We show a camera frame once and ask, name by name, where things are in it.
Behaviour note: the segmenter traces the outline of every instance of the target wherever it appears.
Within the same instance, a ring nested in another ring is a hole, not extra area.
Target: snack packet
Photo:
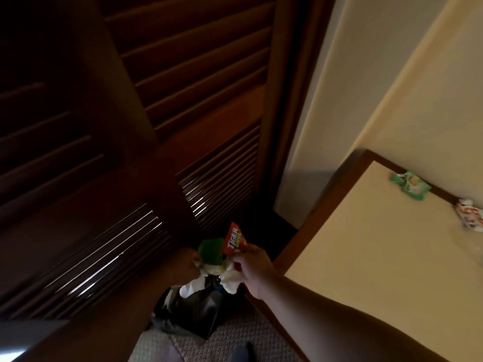
[[[238,248],[243,245],[246,245],[246,240],[238,225],[232,222],[221,248],[222,253],[228,256],[233,255],[233,253],[239,251]]]
[[[418,201],[422,201],[424,195],[431,189],[428,183],[415,176],[411,171],[406,171],[404,174],[394,174],[391,181],[399,185],[402,192]]]
[[[483,210],[474,207],[470,199],[460,199],[455,205],[456,213],[460,216],[463,225],[466,227],[483,232]]]

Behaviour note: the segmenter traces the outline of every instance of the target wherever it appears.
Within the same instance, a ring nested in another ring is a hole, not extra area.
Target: louvered wooden door
[[[0,46],[0,317],[62,319],[253,196],[298,0],[30,2]]]

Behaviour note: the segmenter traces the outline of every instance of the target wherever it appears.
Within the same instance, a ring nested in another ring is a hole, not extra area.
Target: person
[[[126,361],[154,305],[171,286],[199,276],[196,251],[181,249],[151,273],[106,298],[21,355],[19,361]],[[245,285],[264,301],[311,361],[446,361],[396,328],[300,286],[253,244],[232,256]]]

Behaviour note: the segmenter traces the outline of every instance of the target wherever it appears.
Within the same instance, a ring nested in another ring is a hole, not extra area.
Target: textured carpet
[[[144,332],[130,362],[179,362],[181,358],[185,362],[229,362],[233,349],[249,341],[258,362],[300,360],[285,339],[246,302],[206,342],[168,336],[155,329]]]

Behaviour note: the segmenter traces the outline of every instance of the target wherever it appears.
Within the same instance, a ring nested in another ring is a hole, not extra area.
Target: orange packet
[[[238,248],[243,245],[246,245],[246,240],[238,225],[232,222],[230,230],[228,231],[225,241],[223,242],[222,253],[226,255],[233,255],[233,253],[239,251]]]

